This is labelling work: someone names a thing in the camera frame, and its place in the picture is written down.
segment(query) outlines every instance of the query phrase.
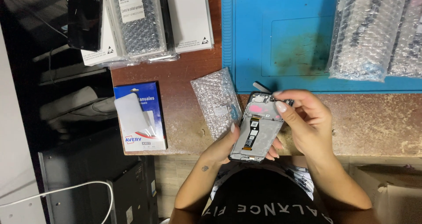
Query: smartphone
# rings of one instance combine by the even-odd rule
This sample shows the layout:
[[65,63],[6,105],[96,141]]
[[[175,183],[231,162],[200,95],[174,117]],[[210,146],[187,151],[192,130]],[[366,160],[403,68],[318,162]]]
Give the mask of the smartphone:
[[[271,93],[254,91],[250,94],[242,120],[240,137],[229,155],[231,161],[261,163],[270,149],[284,120],[276,108]],[[292,106],[293,100],[283,102]]]
[[67,43],[69,47],[99,51],[103,0],[68,0]]

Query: woman's right hand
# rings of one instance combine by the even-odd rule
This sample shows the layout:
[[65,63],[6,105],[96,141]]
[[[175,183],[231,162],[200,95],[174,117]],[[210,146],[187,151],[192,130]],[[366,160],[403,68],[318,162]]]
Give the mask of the woman's right hand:
[[333,156],[331,111],[307,90],[285,90],[273,93],[277,100],[293,99],[293,108],[277,101],[282,118],[292,128],[296,148],[312,161]]

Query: pink adhesive residue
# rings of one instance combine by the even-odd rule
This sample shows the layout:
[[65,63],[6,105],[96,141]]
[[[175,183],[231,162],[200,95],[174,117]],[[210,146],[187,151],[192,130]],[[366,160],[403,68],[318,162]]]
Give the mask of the pink adhesive residue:
[[259,107],[258,105],[251,105],[249,107],[249,111],[251,111],[252,113],[260,113],[262,112],[262,108]]

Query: fingernail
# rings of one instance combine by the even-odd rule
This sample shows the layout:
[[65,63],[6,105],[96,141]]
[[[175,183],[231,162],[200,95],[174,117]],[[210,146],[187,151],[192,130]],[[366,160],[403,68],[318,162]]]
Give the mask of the fingernail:
[[278,111],[279,111],[280,113],[284,113],[284,112],[286,112],[286,110],[287,110],[286,105],[284,105],[284,103],[283,103],[283,102],[281,102],[281,101],[276,101],[276,106],[277,106]]
[[277,96],[277,95],[281,94],[282,92],[283,92],[282,90],[281,91],[276,91],[276,92],[273,93],[273,96]]

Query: forearm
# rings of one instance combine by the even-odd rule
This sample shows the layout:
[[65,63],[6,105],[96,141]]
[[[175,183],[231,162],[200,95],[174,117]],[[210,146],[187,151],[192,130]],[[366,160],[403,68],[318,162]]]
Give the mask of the forearm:
[[306,158],[312,180],[321,192],[325,205],[337,210],[367,210],[372,207],[365,191],[345,172],[337,158],[324,160]]
[[176,209],[202,214],[221,164],[200,156],[176,195]]

